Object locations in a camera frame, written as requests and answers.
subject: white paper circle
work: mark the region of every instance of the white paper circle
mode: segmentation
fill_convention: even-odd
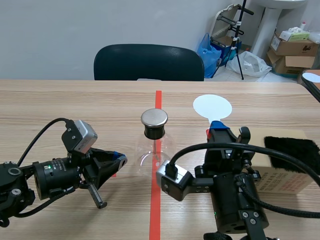
[[[207,94],[198,96],[193,102],[194,110],[209,122],[220,121],[232,112],[230,102],[222,96]]]
[[[305,72],[302,74],[302,77],[310,82],[320,83],[320,76],[318,76],[314,73]]]

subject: bottle cap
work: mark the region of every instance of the bottle cap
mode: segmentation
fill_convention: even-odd
[[[165,135],[165,124],[168,121],[168,114],[162,109],[152,108],[141,115],[141,122],[144,125],[144,135],[148,139],[157,140]]]

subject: chair backrest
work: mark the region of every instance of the chair backrest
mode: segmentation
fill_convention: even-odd
[[[194,51],[153,44],[116,44],[94,59],[95,80],[203,81],[204,63]]]

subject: red tape line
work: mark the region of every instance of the red tape line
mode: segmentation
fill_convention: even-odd
[[[155,92],[155,108],[162,108],[162,92]],[[157,157],[161,159],[161,141],[155,142]],[[156,172],[160,166],[155,156],[152,157],[152,178],[151,178],[151,203],[150,203],[150,229],[149,240],[161,239],[161,189],[157,185]]]

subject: sink pedestal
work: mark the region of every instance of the sink pedestal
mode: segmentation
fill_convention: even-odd
[[[251,48],[251,52],[259,58],[264,59],[267,54],[281,11],[282,9],[265,8],[264,16]]]

